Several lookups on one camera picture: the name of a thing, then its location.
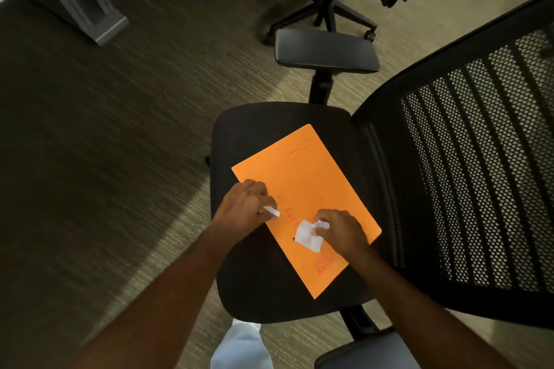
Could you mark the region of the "person's left forearm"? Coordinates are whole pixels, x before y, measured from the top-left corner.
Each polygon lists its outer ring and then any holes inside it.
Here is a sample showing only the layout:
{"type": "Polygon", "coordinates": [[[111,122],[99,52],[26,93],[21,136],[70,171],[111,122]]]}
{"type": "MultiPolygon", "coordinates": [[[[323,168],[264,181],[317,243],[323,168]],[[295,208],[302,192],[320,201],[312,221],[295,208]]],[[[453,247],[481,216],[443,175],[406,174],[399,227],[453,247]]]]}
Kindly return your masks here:
{"type": "Polygon", "coordinates": [[[248,233],[232,226],[206,228],[68,369],[175,369],[218,269],[248,233]]]}

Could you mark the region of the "person's right forearm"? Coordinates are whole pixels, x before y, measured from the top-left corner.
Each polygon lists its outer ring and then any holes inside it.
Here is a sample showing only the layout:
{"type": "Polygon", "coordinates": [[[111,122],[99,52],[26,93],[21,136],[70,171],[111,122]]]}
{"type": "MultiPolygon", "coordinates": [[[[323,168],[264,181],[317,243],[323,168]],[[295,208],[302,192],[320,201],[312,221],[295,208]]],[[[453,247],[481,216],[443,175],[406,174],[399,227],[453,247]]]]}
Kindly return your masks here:
{"type": "Polygon", "coordinates": [[[516,369],[500,352],[395,272],[368,244],[342,253],[364,278],[422,369],[516,369]]]}

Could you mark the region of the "person's right hand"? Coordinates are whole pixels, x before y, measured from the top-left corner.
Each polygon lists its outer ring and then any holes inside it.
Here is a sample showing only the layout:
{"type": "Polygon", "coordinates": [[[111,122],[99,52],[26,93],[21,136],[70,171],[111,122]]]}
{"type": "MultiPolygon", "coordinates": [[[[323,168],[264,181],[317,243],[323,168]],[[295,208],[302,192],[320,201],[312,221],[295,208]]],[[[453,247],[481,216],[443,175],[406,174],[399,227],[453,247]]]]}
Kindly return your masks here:
{"type": "Polygon", "coordinates": [[[343,212],[343,229],[335,238],[324,238],[333,250],[349,264],[355,265],[370,249],[368,238],[362,226],[348,211],[343,212]]]}

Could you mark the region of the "person's left hand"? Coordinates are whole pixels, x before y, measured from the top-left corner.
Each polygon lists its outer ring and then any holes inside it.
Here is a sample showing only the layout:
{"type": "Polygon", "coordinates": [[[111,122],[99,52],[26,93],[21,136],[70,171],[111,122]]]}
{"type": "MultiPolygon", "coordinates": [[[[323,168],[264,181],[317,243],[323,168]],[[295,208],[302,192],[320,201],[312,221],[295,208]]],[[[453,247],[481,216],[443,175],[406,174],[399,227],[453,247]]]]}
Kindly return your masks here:
{"type": "Polygon", "coordinates": [[[238,182],[225,195],[210,228],[219,242],[231,248],[275,217],[269,208],[276,210],[278,205],[265,183],[251,179],[238,182]]]}

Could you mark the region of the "orange paper envelope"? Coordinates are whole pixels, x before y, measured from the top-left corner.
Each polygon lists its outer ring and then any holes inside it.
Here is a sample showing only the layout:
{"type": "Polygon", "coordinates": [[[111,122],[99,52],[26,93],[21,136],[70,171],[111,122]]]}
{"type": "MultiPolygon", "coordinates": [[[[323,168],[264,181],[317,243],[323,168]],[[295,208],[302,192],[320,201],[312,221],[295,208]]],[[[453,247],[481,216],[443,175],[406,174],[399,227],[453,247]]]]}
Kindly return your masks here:
{"type": "Polygon", "coordinates": [[[368,241],[382,233],[310,124],[234,165],[232,171],[240,182],[266,184],[280,212],[278,219],[268,221],[269,231],[314,299],[347,263],[324,241],[320,253],[296,243],[301,221],[315,223],[320,209],[346,210],[361,224],[368,241]]]}

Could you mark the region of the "person's light blue trouser leg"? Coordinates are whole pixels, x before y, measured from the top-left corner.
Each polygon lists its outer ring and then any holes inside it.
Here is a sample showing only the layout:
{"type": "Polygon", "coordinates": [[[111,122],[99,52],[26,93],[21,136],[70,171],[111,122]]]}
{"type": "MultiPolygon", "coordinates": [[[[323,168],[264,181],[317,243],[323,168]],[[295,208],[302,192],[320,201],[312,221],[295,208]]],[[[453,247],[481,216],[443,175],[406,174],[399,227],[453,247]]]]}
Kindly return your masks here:
{"type": "Polygon", "coordinates": [[[216,348],[210,369],[274,369],[260,335],[262,324],[233,319],[216,348]]]}

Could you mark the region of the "black mesh office chair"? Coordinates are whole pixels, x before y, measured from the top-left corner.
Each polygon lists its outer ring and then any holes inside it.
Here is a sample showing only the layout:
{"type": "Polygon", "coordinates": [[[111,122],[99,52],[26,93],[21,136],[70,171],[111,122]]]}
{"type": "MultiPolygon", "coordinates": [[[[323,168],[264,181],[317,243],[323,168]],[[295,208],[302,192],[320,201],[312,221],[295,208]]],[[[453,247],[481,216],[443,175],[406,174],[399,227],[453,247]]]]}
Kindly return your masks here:
{"type": "MultiPolygon", "coordinates": [[[[312,125],[378,223],[373,248],[440,305],[554,331],[554,0],[529,0],[408,67],[354,114],[309,103],[228,109],[214,123],[211,209],[232,167],[312,125]]],[[[313,298],[266,225],[217,276],[231,316],[272,324],[339,311],[353,341],[379,330],[347,266],[313,298]]]]}

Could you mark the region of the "white paper label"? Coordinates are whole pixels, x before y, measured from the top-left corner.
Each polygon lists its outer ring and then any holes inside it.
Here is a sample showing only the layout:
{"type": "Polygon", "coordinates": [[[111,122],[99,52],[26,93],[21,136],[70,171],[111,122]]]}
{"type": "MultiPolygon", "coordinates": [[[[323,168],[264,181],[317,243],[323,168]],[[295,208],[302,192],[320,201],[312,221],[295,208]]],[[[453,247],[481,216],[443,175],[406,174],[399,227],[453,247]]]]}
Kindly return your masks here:
{"type": "Polygon", "coordinates": [[[326,221],[317,221],[311,223],[309,221],[303,220],[300,222],[297,227],[294,241],[315,253],[320,253],[321,246],[323,243],[322,236],[319,236],[315,233],[316,229],[329,229],[330,225],[326,221]]]}

